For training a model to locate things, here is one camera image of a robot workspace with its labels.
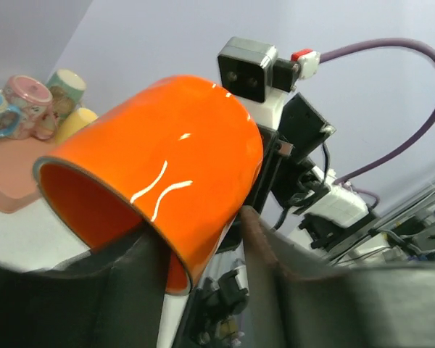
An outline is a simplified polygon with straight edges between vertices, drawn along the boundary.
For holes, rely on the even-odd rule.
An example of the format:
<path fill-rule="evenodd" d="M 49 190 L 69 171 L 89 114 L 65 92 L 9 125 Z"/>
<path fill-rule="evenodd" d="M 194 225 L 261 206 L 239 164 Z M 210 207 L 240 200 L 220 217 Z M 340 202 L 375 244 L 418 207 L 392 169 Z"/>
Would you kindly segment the yellow mug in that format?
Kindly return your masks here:
<path fill-rule="evenodd" d="M 82 128 L 94 122 L 98 118 L 97 114 L 85 107 L 79 107 L 73 111 L 58 127 L 54 136 L 54 143 L 59 145 L 69 137 L 76 134 Z"/>

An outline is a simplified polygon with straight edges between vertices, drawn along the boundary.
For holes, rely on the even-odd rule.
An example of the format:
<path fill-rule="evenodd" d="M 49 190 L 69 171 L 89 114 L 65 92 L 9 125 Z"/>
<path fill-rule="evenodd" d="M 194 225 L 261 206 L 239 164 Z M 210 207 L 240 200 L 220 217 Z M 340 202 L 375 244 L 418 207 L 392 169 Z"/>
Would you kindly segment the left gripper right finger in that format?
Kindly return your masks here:
<path fill-rule="evenodd" d="M 435 262 L 333 266 L 240 217 L 256 347 L 435 347 Z"/>

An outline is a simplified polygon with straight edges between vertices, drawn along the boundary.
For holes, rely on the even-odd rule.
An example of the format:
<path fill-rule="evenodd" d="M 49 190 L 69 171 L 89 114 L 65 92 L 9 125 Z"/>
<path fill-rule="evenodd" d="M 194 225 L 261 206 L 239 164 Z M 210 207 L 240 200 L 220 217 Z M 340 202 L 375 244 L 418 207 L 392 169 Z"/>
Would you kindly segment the pink plastic tray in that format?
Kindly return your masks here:
<path fill-rule="evenodd" d="M 34 162 L 55 147 L 36 138 L 0 138 L 0 211 L 13 213 L 40 198 L 33 178 Z"/>

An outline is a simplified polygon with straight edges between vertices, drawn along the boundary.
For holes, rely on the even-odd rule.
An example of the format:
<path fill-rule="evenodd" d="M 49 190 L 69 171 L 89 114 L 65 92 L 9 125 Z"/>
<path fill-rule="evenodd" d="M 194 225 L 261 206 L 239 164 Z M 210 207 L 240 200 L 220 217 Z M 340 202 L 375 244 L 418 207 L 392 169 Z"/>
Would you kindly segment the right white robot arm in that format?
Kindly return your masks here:
<path fill-rule="evenodd" d="M 301 94 L 285 101 L 273 91 L 264 103 L 241 99 L 262 137 L 260 174 L 245 203 L 261 212 L 272 194 L 282 209 L 276 228 L 290 215 L 303 217 L 299 229 L 332 260 L 373 236 L 373 206 L 352 187 L 336 182 L 327 139 L 332 126 Z"/>

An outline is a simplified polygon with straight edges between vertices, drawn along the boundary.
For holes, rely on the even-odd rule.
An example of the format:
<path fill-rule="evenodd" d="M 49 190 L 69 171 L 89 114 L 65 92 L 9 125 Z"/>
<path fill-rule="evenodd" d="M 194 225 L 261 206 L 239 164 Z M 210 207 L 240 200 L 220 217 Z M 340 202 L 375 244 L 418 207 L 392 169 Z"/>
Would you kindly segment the pink cartoon mug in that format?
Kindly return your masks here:
<path fill-rule="evenodd" d="M 13 75 L 2 93 L 22 112 L 9 138 L 23 140 L 34 137 L 47 141 L 54 135 L 57 122 L 52 110 L 53 95 L 43 83 L 26 75 Z"/>

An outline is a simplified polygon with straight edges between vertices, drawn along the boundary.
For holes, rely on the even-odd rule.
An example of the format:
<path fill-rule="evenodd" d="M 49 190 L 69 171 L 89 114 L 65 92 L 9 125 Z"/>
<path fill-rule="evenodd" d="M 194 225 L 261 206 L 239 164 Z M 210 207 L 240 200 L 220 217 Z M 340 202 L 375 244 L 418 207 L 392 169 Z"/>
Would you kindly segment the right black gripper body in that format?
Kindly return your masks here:
<path fill-rule="evenodd" d="M 258 128 L 262 167 L 244 203 L 262 212 L 272 194 L 282 209 L 273 226 L 279 229 L 289 214 L 304 213 L 329 192 L 323 177 L 331 164 L 326 140 L 335 129 L 300 93 L 283 106 L 277 130 L 262 125 Z M 323 148 L 324 168 L 316 174 L 310 154 L 319 146 Z"/>

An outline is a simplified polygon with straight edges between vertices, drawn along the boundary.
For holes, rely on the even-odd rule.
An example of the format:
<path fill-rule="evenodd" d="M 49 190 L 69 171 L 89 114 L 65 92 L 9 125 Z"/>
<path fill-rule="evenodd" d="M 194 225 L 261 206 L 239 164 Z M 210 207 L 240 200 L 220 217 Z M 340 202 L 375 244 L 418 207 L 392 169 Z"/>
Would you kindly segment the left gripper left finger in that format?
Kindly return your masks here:
<path fill-rule="evenodd" d="M 0 265 L 0 347 L 155 347 L 169 256 L 144 231 L 62 270 Z"/>

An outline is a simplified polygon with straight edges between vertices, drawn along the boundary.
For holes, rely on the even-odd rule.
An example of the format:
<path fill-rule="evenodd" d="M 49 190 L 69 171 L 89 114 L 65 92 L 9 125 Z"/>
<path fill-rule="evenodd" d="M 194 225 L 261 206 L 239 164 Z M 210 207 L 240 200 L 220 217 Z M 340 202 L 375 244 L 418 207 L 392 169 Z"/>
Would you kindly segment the orange mug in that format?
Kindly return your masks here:
<path fill-rule="evenodd" d="M 166 291 L 185 295 L 262 166 L 256 122 L 212 81 L 162 79 L 40 157 L 38 187 L 59 219 L 98 249 L 146 224 L 170 248 Z"/>

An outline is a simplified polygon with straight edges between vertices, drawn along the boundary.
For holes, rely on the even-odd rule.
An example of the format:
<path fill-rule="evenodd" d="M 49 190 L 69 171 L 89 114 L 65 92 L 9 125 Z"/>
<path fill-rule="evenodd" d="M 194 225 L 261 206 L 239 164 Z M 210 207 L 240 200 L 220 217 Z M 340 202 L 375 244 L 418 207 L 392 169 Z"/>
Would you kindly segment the cream green mug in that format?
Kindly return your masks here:
<path fill-rule="evenodd" d="M 58 69 L 46 83 L 52 94 L 52 110 L 58 124 L 73 112 L 86 91 L 86 82 L 72 70 Z"/>

